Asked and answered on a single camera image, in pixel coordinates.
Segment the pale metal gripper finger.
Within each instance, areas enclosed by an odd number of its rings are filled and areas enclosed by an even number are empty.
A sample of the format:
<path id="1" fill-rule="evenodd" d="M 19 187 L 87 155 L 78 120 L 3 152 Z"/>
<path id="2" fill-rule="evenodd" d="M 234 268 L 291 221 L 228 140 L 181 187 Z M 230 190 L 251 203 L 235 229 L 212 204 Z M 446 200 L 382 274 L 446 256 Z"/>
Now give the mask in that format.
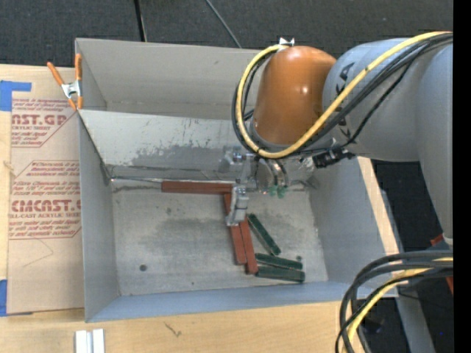
<path id="1" fill-rule="evenodd" d="M 227 151 L 219 161 L 219 172 L 230 173 L 240 171 L 244 164 L 243 155 L 236 151 Z"/>
<path id="2" fill-rule="evenodd" d="M 249 196 L 244 187 L 235 186 L 228 194 L 224 195 L 225 223 L 228 227 L 238 225 L 245 220 L 248 204 Z"/>

